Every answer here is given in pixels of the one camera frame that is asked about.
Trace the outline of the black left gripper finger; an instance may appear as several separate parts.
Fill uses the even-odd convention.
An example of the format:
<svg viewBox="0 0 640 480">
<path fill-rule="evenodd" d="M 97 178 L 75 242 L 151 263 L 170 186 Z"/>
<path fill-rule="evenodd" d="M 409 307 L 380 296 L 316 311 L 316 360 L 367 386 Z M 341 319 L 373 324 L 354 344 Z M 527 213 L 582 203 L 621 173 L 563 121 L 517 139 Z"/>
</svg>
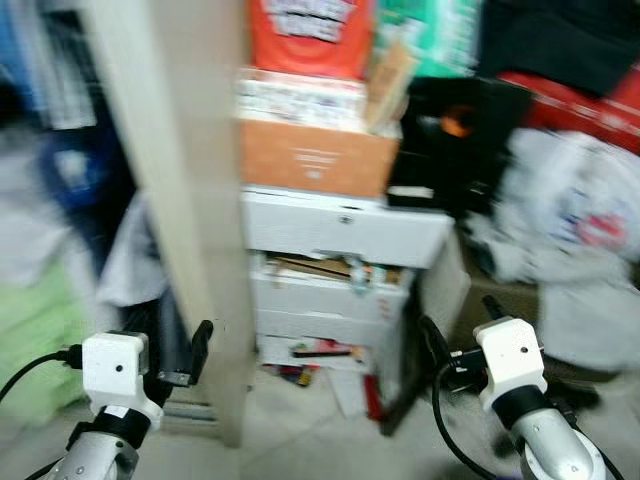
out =
<svg viewBox="0 0 640 480">
<path fill-rule="evenodd" d="M 209 358 L 209 344 L 214 333 L 214 324 L 210 320 L 202 320 L 191 338 L 189 347 L 189 376 L 201 378 L 207 358 Z"/>
</svg>

